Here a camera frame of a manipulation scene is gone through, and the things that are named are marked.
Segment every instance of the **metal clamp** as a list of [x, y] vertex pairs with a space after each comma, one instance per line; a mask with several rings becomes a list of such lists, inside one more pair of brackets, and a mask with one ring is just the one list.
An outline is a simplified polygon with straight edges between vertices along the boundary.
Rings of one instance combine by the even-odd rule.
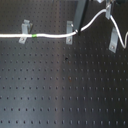
[[116, 28], [114, 27], [111, 34], [111, 42], [109, 45], [109, 50], [116, 53], [117, 44], [118, 44], [118, 34]]
[[[32, 29], [32, 26], [33, 26], [33, 24], [30, 23], [29, 20], [24, 20], [24, 23], [21, 26], [22, 34], [29, 34]], [[25, 44], [26, 40], [27, 40], [27, 37], [21, 37], [19, 40], [19, 43]]]
[[[72, 25], [73, 25], [72, 21], [67, 21], [67, 34], [72, 33], [72, 31], [73, 31]], [[72, 40], [73, 40], [72, 36], [67, 37], [66, 44], [72, 45]]]
[[109, 20], [112, 14], [114, 0], [106, 0], [106, 18]]

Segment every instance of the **black perforated surface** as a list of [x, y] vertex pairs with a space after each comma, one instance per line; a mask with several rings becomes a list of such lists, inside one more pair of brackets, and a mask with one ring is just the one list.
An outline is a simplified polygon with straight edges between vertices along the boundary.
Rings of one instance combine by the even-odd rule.
[[[65, 33], [77, 2], [1, 0], [0, 33]], [[90, 2], [84, 24], [105, 4]], [[128, 5], [115, 6], [122, 36]], [[102, 14], [73, 45], [65, 39], [0, 39], [0, 128], [127, 128], [128, 49], [108, 50], [113, 24]]]

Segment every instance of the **white wire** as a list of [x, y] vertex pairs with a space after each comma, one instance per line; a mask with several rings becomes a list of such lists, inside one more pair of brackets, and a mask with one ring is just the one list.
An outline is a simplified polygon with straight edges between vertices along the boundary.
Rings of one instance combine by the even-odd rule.
[[117, 31], [117, 34], [118, 34], [118, 36], [119, 36], [121, 45], [122, 45], [122, 47], [125, 49], [125, 48], [127, 47], [128, 32], [126, 33], [126, 36], [125, 36], [125, 44], [124, 44], [124, 43], [123, 43], [123, 40], [122, 40], [122, 37], [121, 37], [121, 34], [120, 34], [120, 30], [119, 30], [119, 28], [118, 28], [118, 26], [117, 26], [116, 21], [114, 20], [113, 16], [111, 16], [110, 18], [111, 18], [111, 20], [112, 20], [112, 22], [113, 22], [113, 24], [114, 24], [114, 26], [115, 26], [115, 28], [116, 28], [116, 31]]
[[93, 17], [93, 19], [92, 19], [86, 26], [84, 26], [84, 27], [81, 29], [81, 31], [84, 31], [85, 29], [87, 29], [87, 28], [95, 21], [95, 19], [96, 19], [99, 15], [101, 15], [102, 13], [104, 13], [104, 12], [106, 12], [106, 9], [102, 9], [101, 11], [99, 11], [99, 12]]
[[[94, 21], [95, 19], [102, 14], [103, 12], [106, 12], [106, 9], [101, 10], [100, 12], [98, 12], [93, 19], [86, 25], [84, 26], [81, 31], [84, 31], [85, 29], [87, 29]], [[75, 35], [76, 32], [72, 32], [69, 34], [61, 34], [61, 35], [51, 35], [51, 34], [34, 34], [36, 35], [36, 37], [47, 37], [47, 38], [66, 38], [66, 37], [70, 37]], [[31, 38], [33, 34], [0, 34], [0, 38], [20, 38], [20, 37], [27, 37], [27, 38]]]

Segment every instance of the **green tape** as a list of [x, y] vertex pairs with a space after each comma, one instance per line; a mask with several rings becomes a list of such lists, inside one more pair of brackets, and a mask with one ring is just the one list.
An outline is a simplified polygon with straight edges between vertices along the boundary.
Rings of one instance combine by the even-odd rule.
[[35, 38], [35, 37], [37, 37], [37, 35], [36, 34], [33, 34], [32, 37]]

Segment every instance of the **cable clip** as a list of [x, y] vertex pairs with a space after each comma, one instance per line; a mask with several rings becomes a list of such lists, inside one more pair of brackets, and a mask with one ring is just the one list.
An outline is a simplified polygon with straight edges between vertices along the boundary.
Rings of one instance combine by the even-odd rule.
[[[30, 23], [29, 20], [24, 20], [24, 23], [21, 26], [22, 34], [29, 34], [32, 29], [32, 26], [33, 26], [33, 24]], [[27, 37], [21, 37], [19, 40], [19, 43], [25, 44], [26, 40], [27, 40]]]

